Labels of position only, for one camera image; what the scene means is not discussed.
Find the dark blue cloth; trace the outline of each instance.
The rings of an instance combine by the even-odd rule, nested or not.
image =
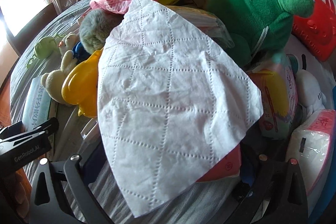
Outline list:
[[[89,54],[83,47],[82,42],[78,42],[73,48],[72,48],[72,52],[73,52],[73,57],[77,58],[77,65],[85,60],[87,60],[91,54]]]

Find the gray fluffy fur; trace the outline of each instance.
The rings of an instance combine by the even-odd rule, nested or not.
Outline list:
[[[109,13],[103,9],[90,11],[79,27],[79,38],[84,49],[92,54],[103,48],[106,38],[123,18],[123,15]]]

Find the tissue paper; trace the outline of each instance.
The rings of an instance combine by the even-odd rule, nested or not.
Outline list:
[[[153,0],[132,0],[98,70],[102,141],[135,217],[188,189],[263,114],[260,90],[234,61]]]

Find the bed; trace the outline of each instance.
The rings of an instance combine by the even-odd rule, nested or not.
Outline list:
[[[10,81],[10,111],[12,123],[22,119],[23,108],[31,80],[46,72],[60,67],[60,55],[53,53],[46,60],[39,60],[29,69],[27,61],[31,58],[34,45],[42,37],[66,34],[78,28],[77,19],[89,7],[90,0],[81,0],[50,22],[32,41],[19,59]],[[77,115],[76,107],[58,106],[57,119],[60,127],[55,136],[54,161],[65,160],[74,153],[81,152],[85,143],[80,135],[89,121]],[[31,182],[38,165],[33,161],[24,167]],[[230,196],[240,178],[224,178],[215,182],[197,183],[176,199],[164,204],[154,212],[140,218],[134,218],[115,182],[110,166],[106,162],[96,182],[90,185],[92,193],[100,205],[116,224],[140,223],[223,223],[237,205]],[[64,185],[64,191],[77,219],[85,221],[81,211],[72,197],[70,189]]]

